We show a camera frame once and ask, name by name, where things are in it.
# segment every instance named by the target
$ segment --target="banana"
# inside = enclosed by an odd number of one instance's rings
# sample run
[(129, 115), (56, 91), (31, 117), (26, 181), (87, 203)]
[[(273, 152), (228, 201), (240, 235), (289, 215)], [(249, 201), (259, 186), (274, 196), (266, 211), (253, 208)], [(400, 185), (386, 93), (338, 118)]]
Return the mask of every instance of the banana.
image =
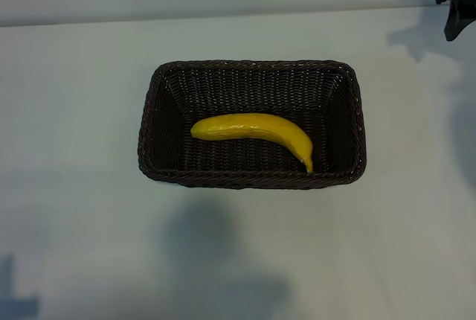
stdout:
[(227, 140), (255, 138), (283, 145), (312, 172), (312, 142), (296, 124), (276, 115), (227, 114), (202, 119), (190, 130), (194, 138)]

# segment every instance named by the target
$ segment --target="woven texture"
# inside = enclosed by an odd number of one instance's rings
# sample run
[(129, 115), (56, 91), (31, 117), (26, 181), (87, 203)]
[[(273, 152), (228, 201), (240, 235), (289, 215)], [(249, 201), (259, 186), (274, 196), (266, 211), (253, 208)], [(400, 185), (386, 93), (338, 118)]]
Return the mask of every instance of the woven texture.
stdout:
[[(231, 113), (268, 113), (311, 138), (315, 172), (270, 141), (192, 138), (195, 122)], [(150, 83), (139, 133), (139, 168), (188, 187), (310, 189), (348, 184), (366, 165), (354, 71), (334, 61), (167, 63)]]

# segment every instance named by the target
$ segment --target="black bracket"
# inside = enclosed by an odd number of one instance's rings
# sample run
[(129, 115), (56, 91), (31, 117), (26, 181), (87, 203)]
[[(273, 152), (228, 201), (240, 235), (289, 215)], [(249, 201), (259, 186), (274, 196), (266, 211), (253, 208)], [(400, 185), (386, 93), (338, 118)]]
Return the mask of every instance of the black bracket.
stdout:
[[(441, 4), (446, 0), (436, 0)], [(447, 41), (453, 41), (460, 32), (476, 20), (476, 0), (450, 0), (448, 21), (445, 26)]]

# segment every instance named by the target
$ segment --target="white table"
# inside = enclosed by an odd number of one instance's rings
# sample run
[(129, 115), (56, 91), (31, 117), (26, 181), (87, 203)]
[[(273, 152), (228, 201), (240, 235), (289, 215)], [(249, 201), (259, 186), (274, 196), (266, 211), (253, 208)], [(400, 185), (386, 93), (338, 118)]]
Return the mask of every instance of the white table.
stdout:
[[(446, 42), (447, 13), (1, 28), (0, 301), (55, 320), (474, 319), (476, 27)], [(152, 73), (208, 59), (349, 63), (362, 178), (228, 191), (142, 175)]]

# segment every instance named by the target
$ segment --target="basket rim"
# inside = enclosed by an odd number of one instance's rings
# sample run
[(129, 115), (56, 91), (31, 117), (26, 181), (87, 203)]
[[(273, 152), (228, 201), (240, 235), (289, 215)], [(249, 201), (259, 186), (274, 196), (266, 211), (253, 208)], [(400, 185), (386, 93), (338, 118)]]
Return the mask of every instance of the basket rim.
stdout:
[[(352, 106), (352, 118), (354, 120), (352, 135), (354, 139), (355, 152), (352, 165), (345, 171), (337, 173), (311, 173), (301, 171), (273, 171), (273, 170), (178, 170), (178, 169), (162, 169), (152, 164), (152, 161), (147, 162), (147, 140), (149, 140), (150, 130), (147, 121), (149, 120), (152, 108), (149, 108), (152, 100), (155, 98), (155, 93), (163, 83), (161, 76), (168, 70), (173, 68), (243, 68), (243, 69), (255, 69), (262, 68), (263, 66), (271, 67), (277, 70), (284, 69), (309, 69), (309, 68), (328, 68), (339, 69), (345, 71), (349, 75), (349, 87), (352, 89), (352, 94), (357, 96), (353, 98)], [(320, 179), (335, 180), (335, 185), (342, 183), (354, 182), (362, 176), (367, 166), (367, 151), (365, 145), (365, 130), (364, 119), (361, 111), (361, 94), (360, 88), (357, 83), (356, 73), (352, 67), (343, 62), (337, 62), (334, 60), (191, 60), (191, 61), (175, 61), (160, 65), (156, 70), (150, 81), (149, 90), (146, 96), (146, 102), (144, 105), (144, 113), (141, 122), (141, 129), (139, 132), (138, 143), (138, 162), (139, 168), (142, 173), (151, 179), (163, 179), (179, 177), (184, 181), (188, 180), (190, 183), (198, 178), (214, 178), (220, 177), (221, 183), (227, 182), (227, 179), (232, 180), (236, 177), (241, 179), (249, 178), (249, 182), (252, 183), (254, 178), (266, 177), (267, 179), (274, 181), (286, 181), (290, 179), (301, 180), (304, 179), (310, 183), (317, 183)]]

